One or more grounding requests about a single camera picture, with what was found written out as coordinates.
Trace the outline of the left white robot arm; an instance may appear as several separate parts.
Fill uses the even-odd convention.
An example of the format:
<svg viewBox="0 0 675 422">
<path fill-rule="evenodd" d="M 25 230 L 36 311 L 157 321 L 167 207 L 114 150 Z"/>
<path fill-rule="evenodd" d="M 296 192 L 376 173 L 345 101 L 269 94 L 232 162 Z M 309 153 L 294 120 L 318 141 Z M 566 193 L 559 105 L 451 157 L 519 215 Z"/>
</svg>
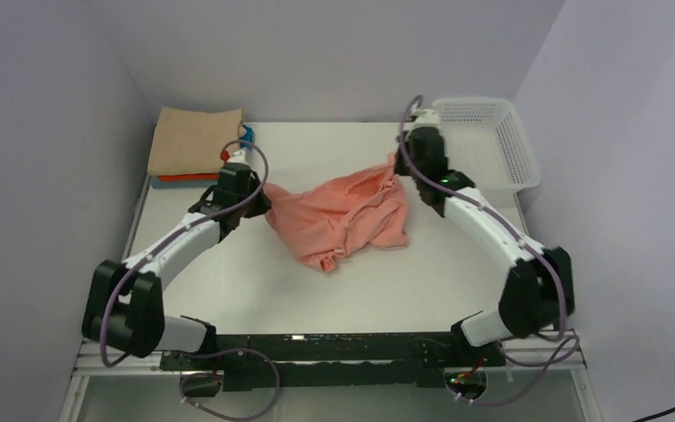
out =
<svg viewBox="0 0 675 422">
<path fill-rule="evenodd" d="M 147 357 L 155 351 L 181 352 L 197 369 L 216 360 L 216 329 L 189 316 L 168 316 L 163 291 L 199 255 L 223 241 L 241 219 L 265 214 L 270 201 L 248 164 L 224 164 L 181 222 L 146 250 L 122 262 L 105 260 L 94 270 L 82 334 L 123 356 Z"/>
</svg>

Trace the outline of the folded blue t shirt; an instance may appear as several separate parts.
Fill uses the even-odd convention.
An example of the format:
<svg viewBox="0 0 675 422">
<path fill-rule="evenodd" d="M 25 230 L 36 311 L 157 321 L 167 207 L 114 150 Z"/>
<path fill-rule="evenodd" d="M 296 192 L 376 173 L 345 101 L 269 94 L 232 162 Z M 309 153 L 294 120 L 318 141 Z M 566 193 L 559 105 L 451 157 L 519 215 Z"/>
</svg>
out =
<svg viewBox="0 0 675 422">
<path fill-rule="evenodd" d="M 250 147 L 254 144 L 254 130 L 247 125 L 242 125 L 241 129 L 244 130 L 244 134 L 239 138 L 239 143 L 236 145 L 236 149 L 241 147 Z M 157 176 L 150 176 L 149 183 L 154 189 L 181 189 L 181 188 L 208 188 L 209 186 L 214 186 L 217 184 L 217 180 L 208 180 L 208 181 L 194 181 L 194 182 L 182 182 L 182 183 L 163 183 L 160 182 Z"/>
</svg>

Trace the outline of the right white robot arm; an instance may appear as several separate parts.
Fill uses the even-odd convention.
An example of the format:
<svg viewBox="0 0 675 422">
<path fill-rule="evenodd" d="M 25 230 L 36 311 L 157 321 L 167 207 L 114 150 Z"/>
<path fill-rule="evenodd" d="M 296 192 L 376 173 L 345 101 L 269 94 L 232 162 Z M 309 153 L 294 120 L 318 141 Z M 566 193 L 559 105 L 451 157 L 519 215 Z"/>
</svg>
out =
<svg viewBox="0 0 675 422">
<path fill-rule="evenodd" d="M 470 178 L 451 169 L 438 128 L 403 130 L 397 140 L 399 172 L 412 177 L 421 201 L 471 236 L 505 275 L 497 304 L 457 323 L 461 333 L 449 341 L 453 360 L 469 365 L 483 346 L 526 338 L 547 325 L 557 329 L 551 340 L 563 339 L 573 310 L 568 253 L 549 249 L 514 227 Z"/>
</svg>

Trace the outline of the folded tan t shirt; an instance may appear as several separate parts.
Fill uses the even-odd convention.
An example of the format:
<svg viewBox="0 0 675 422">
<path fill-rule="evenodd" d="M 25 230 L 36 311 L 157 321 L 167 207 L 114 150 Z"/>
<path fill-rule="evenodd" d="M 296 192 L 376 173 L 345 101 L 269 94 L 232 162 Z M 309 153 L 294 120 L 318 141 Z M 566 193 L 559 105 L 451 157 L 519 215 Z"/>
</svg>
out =
<svg viewBox="0 0 675 422">
<path fill-rule="evenodd" d="M 222 166 L 221 153 L 240 148 L 243 109 L 207 113 L 165 106 L 160 112 L 149 153 L 147 173 L 177 176 L 214 173 Z"/>
</svg>

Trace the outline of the pink t shirt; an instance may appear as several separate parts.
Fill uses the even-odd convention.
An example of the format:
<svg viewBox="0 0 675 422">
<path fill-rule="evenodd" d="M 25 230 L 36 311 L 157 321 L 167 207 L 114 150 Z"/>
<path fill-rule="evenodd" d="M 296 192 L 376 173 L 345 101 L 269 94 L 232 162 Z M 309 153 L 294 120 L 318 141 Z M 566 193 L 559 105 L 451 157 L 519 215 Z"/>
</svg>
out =
<svg viewBox="0 0 675 422">
<path fill-rule="evenodd" d="M 366 246 L 391 249 L 408 243 L 409 200 L 395 173 L 396 156 L 303 193 L 265 185 L 271 208 L 265 219 L 302 265 L 321 273 Z"/>
</svg>

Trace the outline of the folded orange t shirt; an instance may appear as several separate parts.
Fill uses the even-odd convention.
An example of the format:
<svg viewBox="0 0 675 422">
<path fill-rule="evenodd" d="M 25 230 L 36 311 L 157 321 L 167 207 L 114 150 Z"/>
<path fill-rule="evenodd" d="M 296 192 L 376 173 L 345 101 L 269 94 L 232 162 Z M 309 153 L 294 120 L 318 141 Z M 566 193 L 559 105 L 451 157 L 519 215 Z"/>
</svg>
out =
<svg viewBox="0 0 675 422">
<path fill-rule="evenodd" d="M 194 182 L 194 181 L 208 181 L 208 180 L 217 180 L 219 178 L 218 172 L 209 172 L 209 173 L 191 173 L 191 174 L 179 174 L 179 175 L 160 175 L 156 177 L 160 182 L 163 183 L 182 183 L 182 182 Z"/>
</svg>

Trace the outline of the white plastic basket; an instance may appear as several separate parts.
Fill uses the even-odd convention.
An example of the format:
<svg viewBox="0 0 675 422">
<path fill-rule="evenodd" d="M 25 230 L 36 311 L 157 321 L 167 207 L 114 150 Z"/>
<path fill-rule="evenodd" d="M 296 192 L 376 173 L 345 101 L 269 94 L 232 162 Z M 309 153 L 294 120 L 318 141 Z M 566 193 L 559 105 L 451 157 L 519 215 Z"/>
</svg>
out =
<svg viewBox="0 0 675 422">
<path fill-rule="evenodd" d="M 508 198 L 541 183 L 526 131 L 503 98 L 440 98 L 432 103 L 450 166 L 471 178 L 489 200 Z"/>
</svg>

